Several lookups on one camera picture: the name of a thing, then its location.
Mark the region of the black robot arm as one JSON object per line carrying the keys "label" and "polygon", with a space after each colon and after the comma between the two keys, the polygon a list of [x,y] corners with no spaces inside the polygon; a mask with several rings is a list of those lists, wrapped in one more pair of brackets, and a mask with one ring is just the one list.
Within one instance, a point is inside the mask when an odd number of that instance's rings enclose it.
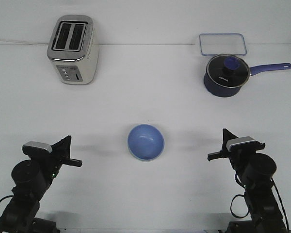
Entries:
{"label": "black robot arm", "polygon": [[58,233],[56,222],[37,218],[40,200],[57,177],[62,165],[81,167],[70,157],[71,136],[49,145],[29,141],[22,146],[27,160],[11,172],[15,183],[11,199],[0,216],[0,233]]}
{"label": "black robot arm", "polygon": [[244,189],[242,197],[250,220],[237,216],[228,224],[228,233],[287,233],[289,225],[281,198],[272,192],[276,188],[273,175],[277,166],[261,153],[265,144],[249,136],[237,137],[223,129],[223,144],[219,152],[208,154],[207,160],[228,158],[235,171],[236,183]]}

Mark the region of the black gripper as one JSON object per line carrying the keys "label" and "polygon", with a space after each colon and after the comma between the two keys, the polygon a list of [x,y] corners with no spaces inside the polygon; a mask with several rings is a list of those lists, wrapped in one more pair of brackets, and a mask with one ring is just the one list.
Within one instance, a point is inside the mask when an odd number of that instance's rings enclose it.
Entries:
{"label": "black gripper", "polygon": [[70,135],[61,139],[59,142],[51,145],[51,153],[39,152],[36,156],[36,160],[41,166],[42,174],[47,184],[51,184],[57,177],[62,165],[81,167],[82,160],[72,159],[70,157],[71,149]]}
{"label": "black gripper", "polygon": [[252,154],[255,154],[258,150],[263,150],[266,146],[265,143],[261,143],[257,140],[252,143],[235,146],[232,148],[231,152],[228,151],[226,145],[229,140],[237,139],[238,137],[234,135],[232,132],[223,128],[223,143],[221,150],[218,152],[209,153],[207,155],[207,160],[215,160],[221,158],[228,158],[234,170],[242,169],[249,160],[249,157]]}

